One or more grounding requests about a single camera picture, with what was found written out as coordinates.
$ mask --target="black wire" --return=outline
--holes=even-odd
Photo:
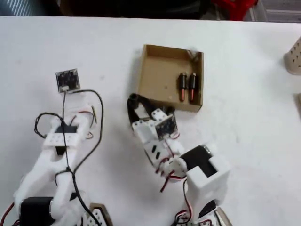
[[[72,174],[72,180],[73,180],[73,185],[74,185],[74,188],[75,188],[75,193],[76,193],[76,196],[78,197],[79,199],[79,202],[80,204],[82,205],[82,207],[84,208],[84,210],[92,217],[92,219],[95,221],[95,223],[98,225],[98,226],[101,226],[102,223],[99,223],[99,221],[96,219],[96,217],[94,216],[94,214],[89,210],[89,208],[85,205],[84,201],[82,200],[81,196],[80,196],[80,193],[79,193],[79,189],[77,187],[77,184],[76,184],[76,179],[75,179],[75,172],[77,171],[77,169],[82,165],[82,163],[93,153],[93,151],[98,147],[100,141],[101,141],[101,138],[102,138],[102,133],[103,133],[103,101],[100,97],[100,95],[94,91],[94,90],[91,90],[91,89],[83,89],[83,90],[79,90],[79,91],[76,91],[76,92],[73,92],[73,93],[80,93],[80,92],[94,92],[95,94],[97,94],[98,98],[100,99],[100,102],[101,102],[101,105],[102,105],[102,117],[101,117],[101,128],[100,128],[100,138],[99,138],[99,141],[97,142],[96,146],[92,149],[92,151],[90,153],[88,153],[85,158],[77,165],[77,167],[75,167],[74,171],[72,172],[70,167],[69,167],[69,162],[68,162],[68,154],[67,154],[67,145],[66,145],[66,140],[65,140],[65,130],[64,130],[64,127],[65,127],[65,123],[64,123],[64,120],[62,122],[62,129],[63,129],[63,137],[64,137],[64,144],[65,144],[65,148],[66,148],[66,159],[67,159],[67,168],[66,170],[64,171],[61,171],[59,173],[57,173],[55,175],[55,181],[56,181],[56,176],[61,174],[61,173],[65,173],[65,172],[70,172]],[[63,114],[63,119],[64,119],[64,105],[65,105],[65,99],[66,99],[66,92],[64,93],[64,99],[63,99],[63,109],[62,109],[62,114]]]
[[[78,91],[74,91],[73,93],[83,93],[83,92],[92,92],[95,93],[100,101],[101,107],[102,107],[102,116],[101,116],[101,120],[100,120],[100,133],[99,133],[99,139],[98,142],[96,143],[96,145],[92,148],[92,150],[80,161],[80,163],[77,165],[77,167],[75,167],[74,169],[74,174],[76,173],[76,171],[79,169],[79,167],[84,163],[84,161],[95,151],[95,149],[99,146],[102,137],[103,137],[103,100],[100,97],[100,95],[92,89],[82,89],[82,90],[78,90]]]
[[[66,136],[65,136],[65,122],[64,122],[65,100],[66,100],[66,92],[64,92],[63,107],[62,107],[62,119],[63,119],[63,122],[62,122],[61,126],[62,126],[62,129],[63,129],[64,145],[65,145],[65,149],[66,149],[65,151],[66,151],[67,168],[70,169],[69,160],[68,160],[67,144],[66,144]]]
[[[218,225],[219,225],[219,226],[222,226],[222,223],[221,223],[220,218],[218,217],[216,211],[214,211],[214,216],[215,216],[215,218],[217,219]]]
[[[82,111],[82,112],[79,112],[79,113],[89,113],[90,115],[92,115],[92,122],[91,122],[91,125],[90,125],[90,128],[93,126],[93,122],[94,122],[94,114],[92,112],[89,112],[89,111]]]
[[[186,193],[185,193],[185,183],[186,183],[186,182],[187,182],[187,179],[184,180],[184,182],[183,182],[183,192],[184,192],[184,199],[185,199],[185,202],[186,202],[187,207],[188,207],[188,210],[189,210],[189,218],[188,218],[185,222],[179,223],[180,219],[185,219],[185,218],[181,218],[181,217],[179,216],[179,217],[176,219],[176,225],[185,225],[185,224],[189,223],[190,220],[191,220],[191,218],[192,218],[190,205],[189,205],[189,202],[188,202]]]
[[[45,139],[47,135],[42,135],[42,134],[39,132],[39,130],[38,130],[38,123],[39,123],[39,121],[40,121],[40,119],[41,119],[41,117],[42,117],[43,115],[52,115],[52,116],[56,116],[56,117],[58,117],[58,118],[60,119],[61,123],[63,123],[64,120],[63,120],[63,118],[62,118],[61,116],[59,116],[59,115],[56,114],[56,113],[44,112],[44,113],[39,114],[38,117],[36,118],[36,121],[35,121],[35,124],[34,124],[34,132],[35,132],[36,134],[38,134],[41,138]]]
[[[89,208],[85,205],[84,201],[82,200],[80,194],[79,194],[79,189],[77,187],[77,184],[76,184],[76,180],[75,180],[75,174],[73,172],[72,173],[72,180],[73,180],[73,185],[74,185],[74,188],[75,188],[75,193],[79,199],[79,202],[80,204],[82,205],[82,207],[85,209],[85,211],[93,218],[93,220],[95,221],[95,223],[98,225],[98,226],[101,226],[102,223],[100,223],[96,217],[94,216],[94,214],[91,212],[91,210],[89,210]]]

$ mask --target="white cylinder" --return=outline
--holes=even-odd
[[[301,37],[291,50],[284,55],[284,62],[289,73],[301,75]]]

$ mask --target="red wire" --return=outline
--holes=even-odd
[[[200,222],[198,225],[199,225],[199,226],[202,226],[201,224],[204,225],[204,223],[207,223],[207,222],[210,222],[210,225],[209,225],[209,226],[212,225],[212,221],[211,221],[210,219],[204,220],[204,221]]]
[[[168,160],[169,160],[169,158],[163,158],[163,159],[161,160],[161,162],[159,163],[159,166],[158,166],[158,168],[157,168],[157,170],[156,170],[156,173],[159,173],[161,164],[162,164],[162,163],[165,163],[165,162],[168,161]]]
[[[178,135],[176,137],[171,137],[172,140],[176,140],[177,138],[179,138],[180,133],[178,133]]]
[[[13,202],[9,208],[5,211],[5,213],[3,214],[3,217],[1,219],[1,223],[0,223],[0,226],[3,226],[4,225],[4,220],[6,218],[6,216],[9,214],[9,212],[11,211],[11,209],[14,207],[15,203]]]
[[[168,181],[169,181],[169,178],[170,178],[170,176],[171,176],[173,173],[174,173],[174,171],[171,171],[171,173],[166,177],[165,183],[163,184],[163,186],[162,186],[162,188],[161,188],[161,190],[160,190],[161,193],[164,191],[164,189],[165,189],[165,187],[166,187],[166,185],[167,185],[167,183],[168,183]]]
[[[186,193],[185,193],[185,184],[186,184],[186,182],[187,182],[187,179],[184,180],[184,182],[183,182],[183,192],[184,192],[185,202],[186,202],[186,205],[187,205],[187,207],[188,207],[189,218],[187,219],[187,221],[179,223],[179,224],[182,224],[182,225],[183,225],[183,224],[187,224],[187,223],[192,219],[192,209],[191,209],[191,207],[190,207],[190,204],[189,204],[189,202],[188,202],[188,199],[187,199]]]
[[[184,179],[186,176],[184,176],[184,177],[178,177],[178,176],[174,176],[174,175],[171,175],[170,176],[170,178],[171,179],[178,179],[178,180],[182,180],[182,179]]]

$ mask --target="electronic component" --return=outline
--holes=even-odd
[[[186,89],[186,79],[187,74],[181,73],[178,78],[178,84],[179,84],[179,94],[180,94],[180,101],[185,100],[185,89]]]
[[[79,75],[77,69],[67,70],[64,72],[57,72],[56,82],[60,93],[67,91],[74,91],[80,89]]]
[[[195,73],[192,73],[189,76],[189,100],[190,100],[190,102],[193,102],[193,99],[194,99],[194,90],[196,88],[196,77],[197,77],[197,75]]]
[[[167,119],[157,124],[155,128],[159,140],[163,140],[166,135],[169,136],[170,134],[173,134],[178,130],[175,115],[172,114],[168,116]]]
[[[52,197],[29,197],[20,206],[20,224],[22,226],[49,226],[55,221],[49,212]]]
[[[200,145],[181,155],[181,158],[184,159],[187,164],[188,170],[199,166],[206,177],[210,177],[216,173],[216,169],[209,161],[211,157],[212,155],[207,152],[205,147]]]

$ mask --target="bullet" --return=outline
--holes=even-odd
[[[187,79],[186,73],[181,73],[178,79],[179,79],[180,101],[183,102],[185,100],[185,89],[186,89],[186,79]]]
[[[192,73],[189,76],[189,100],[193,102],[194,98],[194,89],[196,88],[196,77],[197,75],[195,73]]]

